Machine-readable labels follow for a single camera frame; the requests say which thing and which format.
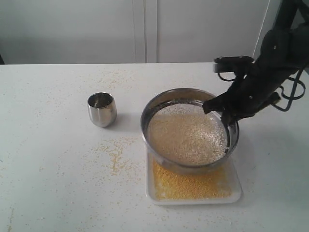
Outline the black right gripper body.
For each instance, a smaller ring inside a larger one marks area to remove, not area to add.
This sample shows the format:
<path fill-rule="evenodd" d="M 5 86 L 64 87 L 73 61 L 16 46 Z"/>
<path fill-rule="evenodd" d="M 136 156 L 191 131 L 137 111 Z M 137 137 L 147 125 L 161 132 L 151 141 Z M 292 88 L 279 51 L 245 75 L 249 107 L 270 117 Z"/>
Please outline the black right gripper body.
<path fill-rule="evenodd" d="M 286 68 L 251 69 L 235 90 L 229 90 L 228 109 L 237 111 L 238 120 L 254 116 L 281 100 L 276 90 L 286 79 Z"/>

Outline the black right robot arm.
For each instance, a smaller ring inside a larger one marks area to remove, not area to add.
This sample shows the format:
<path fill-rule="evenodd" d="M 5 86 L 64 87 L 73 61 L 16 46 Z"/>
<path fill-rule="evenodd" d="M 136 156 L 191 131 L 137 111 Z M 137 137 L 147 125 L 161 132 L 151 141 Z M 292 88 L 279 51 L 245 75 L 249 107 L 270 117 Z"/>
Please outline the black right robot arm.
<path fill-rule="evenodd" d="M 280 21 L 269 30 L 261 43 L 257 59 L 248 56 L 220 57 L 214 60 L 217 74 L 234 73 L 228 90 L 206 100 L 203 111 L 222 114 L 230 125 L 254 116 L 268 106 L 287 112 L 296 96 L 300 76 L 309 66 L 309 7 L 302 0 L 284 0 L 292 12 L 286 24 Z"/>

